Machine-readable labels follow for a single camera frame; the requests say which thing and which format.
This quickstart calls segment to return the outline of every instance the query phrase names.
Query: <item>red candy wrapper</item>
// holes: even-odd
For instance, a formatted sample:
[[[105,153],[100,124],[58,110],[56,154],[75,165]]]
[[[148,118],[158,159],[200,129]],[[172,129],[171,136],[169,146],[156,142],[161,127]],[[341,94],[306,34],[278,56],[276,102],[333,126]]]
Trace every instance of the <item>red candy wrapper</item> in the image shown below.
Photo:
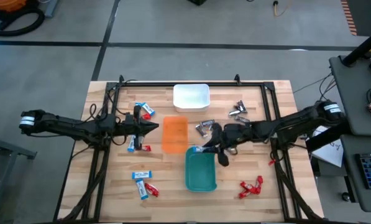
[[[145,183],[145,189],[147,189],[147,192],[155,197],[159,196],[159,190],[153,186],[152,184]]]
[[[258,176],[257,180],[255,181],[255,186],[251,184],[246,184],[244,181],[240,183],[240,186],[243,187],[245,190],[239,193],[239,198],[242,199],[250,194],[260,194],[261,193],[261,186],[263,183],[262,176]]]
[[[274,164],[275,162],[276,162],[275,159],[272,159],[272,160],[268,163],[268,166]]]
[[[144,114],[141,116],[142,119],[150,119],[150,114]]]
[[[146,151],[146,152],[152,151],[150,146],[142,146],[141,150]]]

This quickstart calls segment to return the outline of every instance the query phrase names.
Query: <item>black hose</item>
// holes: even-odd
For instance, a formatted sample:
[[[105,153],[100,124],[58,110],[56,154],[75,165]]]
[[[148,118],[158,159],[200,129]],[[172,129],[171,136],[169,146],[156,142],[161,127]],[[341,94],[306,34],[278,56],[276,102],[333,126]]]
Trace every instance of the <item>black hose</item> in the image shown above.
[[[12,24],[15,20],[20,18],[23,15],[30,14],[30,13],[36,13],[38,15],[36,21],[24,28],[17,29],[17,30],[10,30],[10,31],[1,31],[4,30],[7,26]],[[7,15],[7,19],[2,21],[0,24],[0,37],[14,37],[22,34],[27,34],[29,32],[32,32],[33,30],[36,30],[40,25],[42,25],[44,21],[44,12],[41,11],[38,8],[31,8],[31,9],[20,9],[17,12],[10,13]]]

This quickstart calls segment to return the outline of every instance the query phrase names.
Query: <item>white paper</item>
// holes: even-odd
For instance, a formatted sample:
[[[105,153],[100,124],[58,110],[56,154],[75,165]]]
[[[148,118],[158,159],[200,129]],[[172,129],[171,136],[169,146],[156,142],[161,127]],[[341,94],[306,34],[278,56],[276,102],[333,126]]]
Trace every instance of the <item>white paper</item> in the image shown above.
[[[327,130],[326,127],[319,126],[314,131],[313,136],[317,136],[326,130]],[[321,147],[320,149],[313,151],[312,155],[330,164],[341,167],[343,153],[344,149],[342,148],[340,139],[338,139],[335,140],[334,142],[331,142],[330,144]]]

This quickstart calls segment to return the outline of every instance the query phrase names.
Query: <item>gray floor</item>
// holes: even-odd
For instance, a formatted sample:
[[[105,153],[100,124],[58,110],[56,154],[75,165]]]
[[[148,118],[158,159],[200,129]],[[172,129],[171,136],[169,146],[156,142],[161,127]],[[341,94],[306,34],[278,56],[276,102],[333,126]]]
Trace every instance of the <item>gray floor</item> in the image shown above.
[[[0,40],[102,42],[114,0],[61,0],[53,19],[35,32]],[[23,18],[15,26],[29,22]],[[279,18],[265,0],[122,0],[110,42],[356,46],[340,0],[293,0]],[[0,138],[37,151],[18,160],[5,192],[0,220],[53,218],[73,141],[20,134],[21,111],[43,109],[80,118],[99,47],[0,45]],[[348,52],[108,47],[98,80],[291,80],[294,90],[325,77],[329,57]],[[319,98],[319,85],[296,95],[299,109]],[[337,90],[327,97],[341,103]],[[331,220],[371,223],[371,214],[341,201],[342,179],[319,178],[324,214]]]

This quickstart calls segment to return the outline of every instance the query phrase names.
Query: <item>orange translucent bin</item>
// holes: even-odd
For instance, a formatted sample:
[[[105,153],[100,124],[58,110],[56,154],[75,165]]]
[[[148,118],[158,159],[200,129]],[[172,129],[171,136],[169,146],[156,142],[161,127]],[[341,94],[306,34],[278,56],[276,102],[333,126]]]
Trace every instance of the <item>orange translucent bin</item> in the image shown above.
[[[162,149],[166,153],[185,153],[188,149],[188,118],[172,116],[163,119]]]

